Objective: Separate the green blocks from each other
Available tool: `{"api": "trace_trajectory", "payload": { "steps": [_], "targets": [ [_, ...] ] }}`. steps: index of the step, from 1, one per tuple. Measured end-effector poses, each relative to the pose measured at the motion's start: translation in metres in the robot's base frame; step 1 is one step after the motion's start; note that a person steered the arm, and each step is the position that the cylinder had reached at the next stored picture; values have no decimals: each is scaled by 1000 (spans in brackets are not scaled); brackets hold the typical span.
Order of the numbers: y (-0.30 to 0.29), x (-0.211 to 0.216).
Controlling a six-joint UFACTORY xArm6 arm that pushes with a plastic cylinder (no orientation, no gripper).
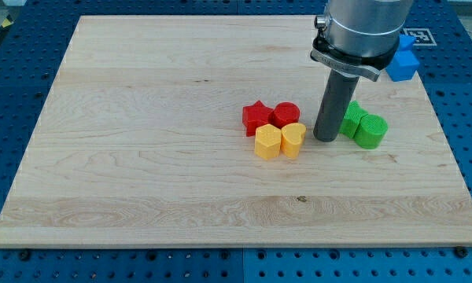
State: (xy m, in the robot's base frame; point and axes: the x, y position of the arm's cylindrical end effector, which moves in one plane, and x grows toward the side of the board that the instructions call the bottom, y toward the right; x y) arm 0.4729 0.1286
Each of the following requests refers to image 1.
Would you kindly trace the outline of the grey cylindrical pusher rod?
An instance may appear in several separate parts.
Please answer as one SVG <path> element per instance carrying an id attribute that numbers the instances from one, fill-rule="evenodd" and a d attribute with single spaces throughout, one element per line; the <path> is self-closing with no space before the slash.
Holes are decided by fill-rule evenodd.
<path id="1" fill-rule="evenodd" d="M 316 139 L 321 142 L 336 139 L 358 81 L 359 76 L 330 71 L 313 130 Z"/>

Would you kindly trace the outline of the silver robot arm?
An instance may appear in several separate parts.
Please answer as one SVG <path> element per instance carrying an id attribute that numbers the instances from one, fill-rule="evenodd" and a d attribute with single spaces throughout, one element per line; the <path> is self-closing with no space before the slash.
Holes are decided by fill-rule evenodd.
<path id="1" fill-rule="evenodd" d="M 412 0 L 330 0 L 315 17 L 310 57 L 330 68 L 316 139 L 336 139 L 359 79 L 377 81 L 393 59 L 412 5 Z"/>

